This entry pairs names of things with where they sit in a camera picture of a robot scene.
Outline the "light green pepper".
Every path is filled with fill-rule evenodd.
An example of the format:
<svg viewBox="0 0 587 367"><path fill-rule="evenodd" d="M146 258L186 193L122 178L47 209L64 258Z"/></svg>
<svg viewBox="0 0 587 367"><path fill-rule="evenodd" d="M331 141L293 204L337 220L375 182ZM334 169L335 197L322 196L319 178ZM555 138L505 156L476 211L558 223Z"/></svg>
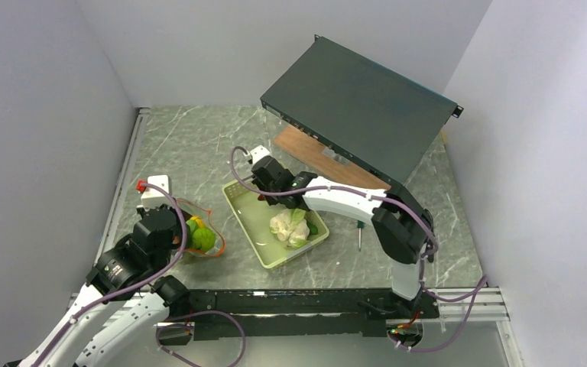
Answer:
<svg viewBox="0 0 587 367"><path fill-rule="evenodd" d="M207 225L206 227L198 227L198 225L191 219L186 221L190 229L190 236L192 239L191 248L207 253L215 247L216 233Z"/></svg>

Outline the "clear orange zip bag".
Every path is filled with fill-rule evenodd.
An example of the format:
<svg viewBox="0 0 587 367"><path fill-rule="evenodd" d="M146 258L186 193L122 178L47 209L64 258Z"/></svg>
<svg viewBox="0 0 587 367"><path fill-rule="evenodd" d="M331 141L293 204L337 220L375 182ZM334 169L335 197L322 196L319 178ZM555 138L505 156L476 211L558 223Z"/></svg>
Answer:
<svg viewBox="0 0 587 367"><path fill-rule="evenodd" d="M212 210L185 199L177 199L177 204L186 220L185 252L201 258L218 258L223 255L226 242L212 224Z"/></svg>

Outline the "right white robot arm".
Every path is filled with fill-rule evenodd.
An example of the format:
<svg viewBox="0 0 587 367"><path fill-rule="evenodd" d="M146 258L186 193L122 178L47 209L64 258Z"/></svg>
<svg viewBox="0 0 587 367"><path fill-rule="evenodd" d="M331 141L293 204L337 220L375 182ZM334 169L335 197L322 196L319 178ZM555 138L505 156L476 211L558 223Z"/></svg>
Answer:
<svg viewBox="0 0 587 367"><path fill-rule="evenodd" d="M292 174L263 147L247 155L255 191L271 205L335 213L374 228L392 259L391 309L409 317L420 307L421 261L436 247L433 220L406 190L365 189L302 171Z"/></svg>

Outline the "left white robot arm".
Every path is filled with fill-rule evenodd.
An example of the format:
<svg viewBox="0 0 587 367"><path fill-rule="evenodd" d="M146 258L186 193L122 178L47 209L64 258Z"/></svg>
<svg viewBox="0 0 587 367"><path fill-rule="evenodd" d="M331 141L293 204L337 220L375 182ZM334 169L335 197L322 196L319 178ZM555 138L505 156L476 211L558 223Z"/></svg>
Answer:
<svg viewBox="0 0 587 367"><path fill-rule="evenodd" d="M51 334L11 366L105 366L140 333L163 320L178 321L189 291L164 268L192 229L191 215L163 205L139 209L129 234L104 252Z"/></svg>

